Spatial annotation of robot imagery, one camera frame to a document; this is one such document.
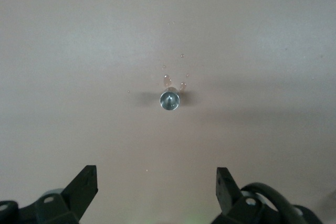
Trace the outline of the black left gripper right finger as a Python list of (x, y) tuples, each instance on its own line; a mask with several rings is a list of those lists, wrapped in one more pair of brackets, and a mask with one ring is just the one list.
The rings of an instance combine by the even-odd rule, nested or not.
[(261, 195), (240, 190), (224, 167), (216, 171), (216, 197), (221, 213), (212, 224), (281, 223), (280, 214), (271, 209)]

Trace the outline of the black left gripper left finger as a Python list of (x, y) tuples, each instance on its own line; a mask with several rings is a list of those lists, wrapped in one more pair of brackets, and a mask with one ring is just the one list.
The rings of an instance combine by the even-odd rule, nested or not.
[(79, 223), (97, 192), (97, 167), (87, 165), (61, 192), (45, 194), (24, 208), (1, 201), (1, 223)]

